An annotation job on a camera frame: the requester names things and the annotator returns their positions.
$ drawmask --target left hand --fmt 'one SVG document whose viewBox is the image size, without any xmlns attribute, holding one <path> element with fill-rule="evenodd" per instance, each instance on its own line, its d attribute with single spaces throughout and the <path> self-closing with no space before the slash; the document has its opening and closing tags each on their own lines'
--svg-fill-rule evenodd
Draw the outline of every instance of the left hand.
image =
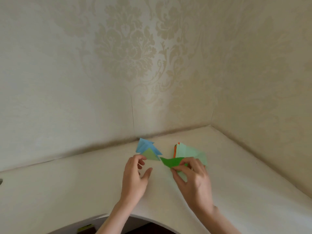
<svg viewBox="0 0 312 234">
<path fill-rule="evenodd" d="M 131 204 L 133 207 L 137 205 L 144 195 L 149 176 L 152 172 L 152 168 L 149 168 L 146 170 L 142 178 L 140 177 L 138 169 L 142 169 L 142 166 L 145 164 L 143 160 L 146 160 L 145 156 L 136 154 L 129 158 L 124 168 L 120 200 L 127 204 Z"/>
</svg>

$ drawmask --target hand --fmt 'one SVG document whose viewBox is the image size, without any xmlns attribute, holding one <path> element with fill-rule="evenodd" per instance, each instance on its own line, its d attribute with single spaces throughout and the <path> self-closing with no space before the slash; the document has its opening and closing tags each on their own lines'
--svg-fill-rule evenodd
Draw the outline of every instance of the hand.
<svg viewBox="0 0 312 234">
<path fill-rule="evenodd" d="M 187 182 L 176 171 L 182 171 Z M 171 169 L 172 175 L 190 209 L 197 215 L 212 214 L 214 211 L 211 183 L 207 170 L 199 159 L 186 157 L 179 166 Z"/>
<path fill-rule="evenodd" d="M 138 172 L 138 169 L 142 169 L 142 166 L 145 164 L 143 160 L 146 160 L 145 156 L 141 154 L 134 155 L 129 158 L 124 168 L 120 200 L 131 204 L 133 207 L 137 205 L 144 195 L 149 176 L 152 172 L 152 168 L 149 168 L 142 178 L 140 177 L 141 174 Z"/>
</svg>

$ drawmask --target forearm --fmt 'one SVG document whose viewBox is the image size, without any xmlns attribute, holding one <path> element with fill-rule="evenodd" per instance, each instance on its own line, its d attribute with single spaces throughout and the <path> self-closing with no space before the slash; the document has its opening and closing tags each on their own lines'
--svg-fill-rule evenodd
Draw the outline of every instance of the forearm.
<svg viewBox="0 0 312 234">
<path fill-rule="evenodd" d="M 120 234 L 134 206 L 119 200 L 96 234 Z"/>
<path fill-rule="evenodd" d="M 195 212 L 195 215 L 211 234 L 241 234 L 216 206 L 211 213 Z"/>
</svg>

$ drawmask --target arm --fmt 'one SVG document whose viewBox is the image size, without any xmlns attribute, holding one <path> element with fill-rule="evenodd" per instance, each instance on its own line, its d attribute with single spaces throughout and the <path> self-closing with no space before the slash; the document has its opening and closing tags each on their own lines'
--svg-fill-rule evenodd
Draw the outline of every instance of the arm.
<svg viewBox="0 0 312 234">
<path fill-rule="evenodd" d="M 120 200 L 113 208 L 110 216 L 96 234 L 120 234 L 132 210 L 144 195 L 152 168 L 146 170 L 142 178 L 138 169 L 142 169 L 146 157 L 137 154 L 129 158 L 122 179 Z"/>
<path fill-rule="evenodd" d="M 171 171 L 186 203 L 211 234 L 240 234 L 213 205 L 210 179 L 199 159 L 186 157 Z M 185 173 L 187 182 L 182 180 L 177 171 Z"/>
</svg>

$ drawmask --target table surface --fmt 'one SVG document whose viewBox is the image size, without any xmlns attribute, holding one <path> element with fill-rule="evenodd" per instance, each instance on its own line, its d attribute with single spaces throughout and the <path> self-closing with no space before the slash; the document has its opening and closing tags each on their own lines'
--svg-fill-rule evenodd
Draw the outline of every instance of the table surface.
<svg viewBox="0 0 312 234">
<path fill-rule="evenodd" d="M 210 126 L 150 139 L 173 156 L 182 142 L 207 155 L 213 199 L 242 233 L 312 233 L 312 201 L 283 177 Z M 46 234 L 111 211 L 137 142 L 0 173 L 2 234 Z M 168 167 L 153 167 L 132 216 L 175 233 L 208 233 L 188 208 Z"/>
</svg>

